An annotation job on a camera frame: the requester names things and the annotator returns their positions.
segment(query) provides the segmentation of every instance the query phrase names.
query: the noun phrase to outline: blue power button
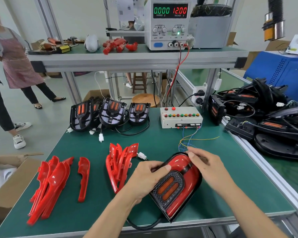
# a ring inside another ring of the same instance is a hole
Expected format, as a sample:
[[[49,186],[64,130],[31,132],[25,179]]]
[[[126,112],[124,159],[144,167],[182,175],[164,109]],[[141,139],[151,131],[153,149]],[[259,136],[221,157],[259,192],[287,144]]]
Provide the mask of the blue power button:
[[[153,44],[154,47],[162,47],[163,46],[163,43],[162,42],[155,42]]]

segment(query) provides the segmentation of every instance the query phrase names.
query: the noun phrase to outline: right hand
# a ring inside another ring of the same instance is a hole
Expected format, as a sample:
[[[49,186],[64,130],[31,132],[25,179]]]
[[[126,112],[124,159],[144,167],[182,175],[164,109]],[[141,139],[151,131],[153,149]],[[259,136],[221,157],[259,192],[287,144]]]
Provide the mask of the right hand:
[[[224,167],[219,156],[199,148],[188,147],[187,151],[192,163],[199,169],[203,179],[220,196],[230,192],[235,186],[233,179]]]

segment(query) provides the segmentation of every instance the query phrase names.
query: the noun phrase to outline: forearm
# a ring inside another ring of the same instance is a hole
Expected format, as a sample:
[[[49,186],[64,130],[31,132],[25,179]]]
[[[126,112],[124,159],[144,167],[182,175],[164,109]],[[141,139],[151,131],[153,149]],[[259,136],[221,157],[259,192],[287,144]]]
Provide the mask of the forearm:
[[[232,184],[230,192],[222,195],[230,206],[247,238],[286,238],[287,236],[251,201]]]
[[[116,238],[135,205],[135,200],[122,189],[85,234],[84,238]]]

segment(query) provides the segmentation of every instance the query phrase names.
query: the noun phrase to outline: black flat shoe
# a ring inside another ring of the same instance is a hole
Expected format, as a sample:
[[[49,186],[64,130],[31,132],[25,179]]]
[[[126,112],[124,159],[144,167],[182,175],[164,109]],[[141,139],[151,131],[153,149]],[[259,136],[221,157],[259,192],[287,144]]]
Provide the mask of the black flat shoe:
[[[65,99],[66,99],[66,98],[64,98],[64,97],[63,97],[63,98],[60,98],[60,99],[53,99],[52,102],[53,102],[53,103],[56,103],[56,102],[58,102],[58,101],[62,101],[62,100],[65,100]]]
[[[39,106],[37,106],[37,107],[35,107],[36,109],[42,109],[43,107],[42,107],[42,105],[39,105]]]

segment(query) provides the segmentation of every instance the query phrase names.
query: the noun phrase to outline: pink apron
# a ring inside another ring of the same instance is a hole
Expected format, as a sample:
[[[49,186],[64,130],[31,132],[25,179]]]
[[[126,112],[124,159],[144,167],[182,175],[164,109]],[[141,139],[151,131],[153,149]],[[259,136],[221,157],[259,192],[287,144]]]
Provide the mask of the pink apron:
[[[9,28],[8,30],[13,38],[0,39],[0,43],[3,47],[2,64],[9,88],[26,88],[43,83],[44,79],[34,71],[22,44]]]

